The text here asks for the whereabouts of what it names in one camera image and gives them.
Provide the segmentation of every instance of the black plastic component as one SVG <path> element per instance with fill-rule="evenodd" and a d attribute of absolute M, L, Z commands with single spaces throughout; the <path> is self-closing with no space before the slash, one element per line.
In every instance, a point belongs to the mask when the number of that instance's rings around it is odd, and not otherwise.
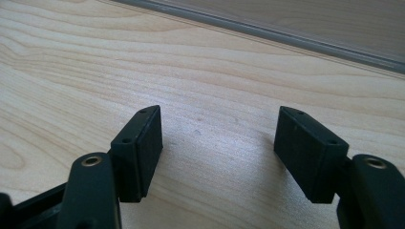
<path fill-rule="evenodd" d="M 161 149 L 160 106 L 145 108 L 113 140 L 109 154 L 79 158 L 68 183 L 15 206 L 0 194 L 0 228 L 54 229 L 57 220 L 58 228 L 120 228 L 118 195 L 146 197 Z"/>
<path fill-rule="evenodd" d="M 405 179 L 387 160 L 346 157 L 349 145 L 309 115 L 281 107 L 274 151 L 306 197 L 329 203 L 340 197 L 341 228 L 405 228 Z"/>
<path fill-rule="evenodd" d="M 280 108 L 274 151 L 311 202 L 332 202 L 337 166 L 348 150 L 348 143 L 308 114 Z"/>
<path fill-rule="evenodd" d="M 405 228 L 405 178 L 392 163 L 376 156 L 354 156 L 351 178 L 365 228 Z"/>
<path fill-rule="evenodd" d="M 65 184 L 61 184 L 8 208 L 8 211 L 1 214 L 0 228 L 54 228 L 64 190 Z"/>
<path fill-rule="evenodd" d="M 74 162 L 56 228 L 120 228 L 113 165 L 107 154 L 92 153 Z"/>
<path fill-rule="evenodd" d="M 162 148 L 160 106 L 138 111 L 111 142 L 119 201 L 146 197 Z"/>

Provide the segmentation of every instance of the black mechanical arm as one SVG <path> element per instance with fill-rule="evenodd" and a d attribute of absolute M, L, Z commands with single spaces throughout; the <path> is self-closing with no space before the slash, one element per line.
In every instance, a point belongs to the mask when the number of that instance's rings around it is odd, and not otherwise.
<path fill-rule="evenodd" d="M 162 149 L 160 106 L 138 111 L 110 151 L 78 158 L 67 183 L 12 206 L 0 194 L 0 228 L 117 229 L 119 202 L 146 197 Z"/>
<path fill-rule="evenodd" d="M 162 149 L 160 107 L 140 110 L 107 153 L 77 159 L 69 180 L 12 206 L 0 194 L 0 228 L 121 228 L 120 202 L 146 197 Z M 340 197 L 341 228 L 405 228 L 405 179 L 387 160 L 347 157 L 349 144 L 301 111 L 281 107 L 274 151 L 313 203 Z"/>
<path fill-rule="evenodd" d="M 347 157 L 349 144 L 304 112 L 281 107 L 274 151 L 312 203 L 339 197 L 341 228 L 405 228 L 405 179 L 389 161 Z"/>

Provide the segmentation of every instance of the small hole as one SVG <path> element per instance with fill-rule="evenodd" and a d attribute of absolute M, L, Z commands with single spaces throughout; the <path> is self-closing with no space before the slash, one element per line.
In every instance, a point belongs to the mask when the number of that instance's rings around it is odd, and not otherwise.
<path fill-rule="evenodd" d="M 337 141 L 335 141 L 335 140 L 328 140 L 328 143 L 330 145 L 337 145 Z"/>
<path fill-rule="evenodd" d="M 101 162 L 102 158 L 100 156 L 90 156 L 87 157 L 86 159 L 81 161 L 81 165 L 90 167 L 97 165 L 99 162 Z"/>
<path fill-rule="evenodd" d="M 364 160 L 366 161 L 366 163 L 368 165 L 370 165 L 370 166 L 372 166 L 372 167 L 374 167 L 376 169 L 385 169 L 385 168 L 387 168 L 387 165 L 384 162 L 382 162 L 381 160 L 379 160 L 379 159 L 374 159 L 374 158 L 368 157 L 368 158 L 366 158 Z"/>
<path fill-rule="evenodd" d="M 131 139 L 130 138 L 123 138 L 122 143 L 130 143 Z"/>
<path fill-rule="evenodd" d="M 97 161 L 98 161 L 97 158 L 91 157 L 91 158 L 86 159 L 85 163 L 86 163 L 86 164 L 94 164 L 94 163 L 96 163 Z"/>

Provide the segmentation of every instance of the light wood surface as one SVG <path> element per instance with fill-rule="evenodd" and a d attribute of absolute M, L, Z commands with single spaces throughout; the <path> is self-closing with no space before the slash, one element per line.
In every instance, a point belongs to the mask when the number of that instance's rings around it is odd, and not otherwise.
<path fill-rule="evenodd" d="M 0 192 L 21 202 L 160 104 L 163 146 L 124 228 L 338 228 L 273 153 L 279 106 L 405 174 L 404 75 L 108 1 L 0 2 Z"/>
<path fill-rule="evenodd" d="M 403 0 L 152 0 L 405 63 Z"/>

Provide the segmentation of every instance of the metal grommet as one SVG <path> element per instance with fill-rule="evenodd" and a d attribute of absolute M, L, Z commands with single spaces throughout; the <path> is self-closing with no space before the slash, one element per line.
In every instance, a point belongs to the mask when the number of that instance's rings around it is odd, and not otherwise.
<path fill-rule="evenodd" d="M 98 163 L 101 162 L 101 160 L 102 160 L 102 158 L 100 156 L 89 156 L 81 161 L 81 165 L 83 165 L 85 167 L 90 167 L 90 166 L 97 165 Z"/>
<path fill-rule="evenodd" d="M 387 165 L 383 161 L 381 161 L 379 159 L 375 159 L 375 158 L 372 158 L 372 157 L 367 157 L 367 158 L 364 159 L 364 161 L 366 161 L 366 163 L 369 166 L 372 166 L 375 169 L 386 169 L 387 168 Z"/>

